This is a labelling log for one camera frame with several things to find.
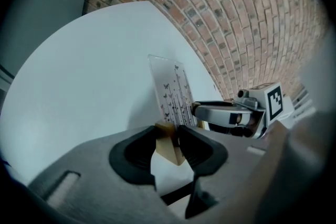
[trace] cardboard piece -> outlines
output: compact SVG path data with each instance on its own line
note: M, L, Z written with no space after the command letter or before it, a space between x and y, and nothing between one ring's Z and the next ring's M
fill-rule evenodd
M185 157L179 147L174 124L160 121L155 126L162 131L156 137L156 152L173 164L180 166L185 161Z

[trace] brick wall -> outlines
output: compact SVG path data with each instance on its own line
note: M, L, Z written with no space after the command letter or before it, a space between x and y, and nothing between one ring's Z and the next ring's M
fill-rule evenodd
M132 1L150 1L175 25L223 98L271 81L293 95L328 23L320 0L86 0L83 13Z

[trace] white table surface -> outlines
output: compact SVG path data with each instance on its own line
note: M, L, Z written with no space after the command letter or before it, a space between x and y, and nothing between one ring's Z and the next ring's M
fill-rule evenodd
M23 184L80 143L160 119L149 54L184 63L194 100L222 100L196 53L151 3L82 16L33 52L5 99L0 147Z

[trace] clear acrylic sheet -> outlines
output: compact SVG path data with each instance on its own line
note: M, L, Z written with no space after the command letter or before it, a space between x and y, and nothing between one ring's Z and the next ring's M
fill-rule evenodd
M196 126L197 120L191 113L193 97L183 64L154 55L148 59L162 119L172 122L175 128Z

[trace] black cable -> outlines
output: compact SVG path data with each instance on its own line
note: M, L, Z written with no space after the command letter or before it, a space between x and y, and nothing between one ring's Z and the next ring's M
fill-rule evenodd
M9 73L9 72L7 71L7 69L4 68L2 65L0 65L0 70L1 70L3 73L5 73L7 76L9 76L11 79L14 79L14 78L15 78L15 76L12 75L11 73Z

